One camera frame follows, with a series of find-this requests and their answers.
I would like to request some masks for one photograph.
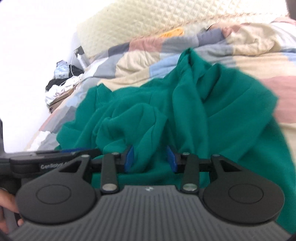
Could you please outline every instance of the gray patch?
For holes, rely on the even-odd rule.
[[[71,106],[69,108],[69,110],[67,111],[66,115],[64,116],[63,119],[61,119],[58,124],[55,126],[54,130],[52,131],[52,133],[58,133],[60,131],[60,129],[62,128],[63,124],[65,124],[66,122],[72,121],[75,118],[75,112],[76,112],[76,108]]]
[[[124,43],[124,44],[119,44],[119,45],[109,48],[108,54],[109,54],[109,57],[111,57],[116,54],[125,53],[128,50],[129,50],[129,42]]]
[[[59,143],[57,142],[57,135],[55,133],[50,133],[47,135],[45,140],[41,142],[38,150],[53,150],[55,149]]]
[[[52,132],[52,130],[55,129],[56,123],[64,118],[68,109],[69,107],[64,105],[63,108],[55,110],[55,112],[52,114],[54,116],[46,123],[45,127],[42,128],[42,131]]]
[[[216,44],[225,39],[221,29],[209,30],[202,34],[198,34],[197,37],[200,41],[200,46],[207,44]]]
[[[114,79],[116,64],[123,57],[123,54],[116,54],[109,57],[104,63],[102,63],[96,70],[94,77],[104,79]]]
[[[190,37],[172,37],[163,42],[162,53],[182,53],[185,49],[199,46],[197,35]]]
[[[81,90],[79,92],[87,92],[90,88],[95,87],[99,82],[100,78],[97,77],[87,77],[83,80],[81,84]]]
[[[214,64],[218,62],[227,61],[229,64],[235,66],[233,60],[233,47],[226,44],[204,45],[195,48],[194,51],[205,61]]]
[[[98,54],[95,55],[94,59],[93,59],[93,62],[97,59],[101,59],[101,58],[107,58],[109,57],[109,53],[108,53],[108,50],[104,50]]]

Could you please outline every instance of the orange object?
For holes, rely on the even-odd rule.
[[[175,28],[170,31],[167,31],[167,32],[159,35],[158,37],[170,38],[170,37],[178,37],[178,36],[183,36],[183,35],[184,35],[184,29],[179,27],[179,28]]]

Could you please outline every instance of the white cable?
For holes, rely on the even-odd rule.
[[[73,58],[74,58],[74,54],[75,54],[75,52],[73,52],[73,54],[72,54],[72,59],[71,59],[71,64],[70,64],[70,69],[71,69],[71,73],[72,73],[73,76],[74,76],[74,74],[72,72],[72,61],[73,61]]]

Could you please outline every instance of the white wall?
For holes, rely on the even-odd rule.
[[[0,2],[0,118],[6,152],[22,151],[49,116],[45,86],[79,47],[76,25],[111,0]]]

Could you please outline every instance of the beige patch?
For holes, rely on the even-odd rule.
[[[233,55],[257,56],[281,49],[277,34],[263,23],[240,25],[239,30],[232,32],[226,40],[233,45]]]
[[[286,142],[289,146],[294,165],[296,165],[296,123],[280,124]]]
[[[159,52],[135,50],[127,52],[116,64],[115,76],[121,78],[141,71],[160,60]]]
[[[37,138],[37,136],[39,135],[39,133],[40,133],[40,131],[35,132],[35,134],[31,138],[31,140],[28,142],[28,144],[24,148],[24,151],[27,151],[27,150],[29,150],[31,148],[31,145],[32,145],[33,141]]]
[[[281,53],[267,53],[256,57],[233,56],[236,66],[258,79],[275,76],[296,76],[296,67]]]
[[[112,91],[118,90],[124,87],[139,87],[149,80],[149,68],[145,68],[136,73],[130,74],[125,77],[115,78],[115,79],[100,79],[97,85],[104,84],[107,88]]]

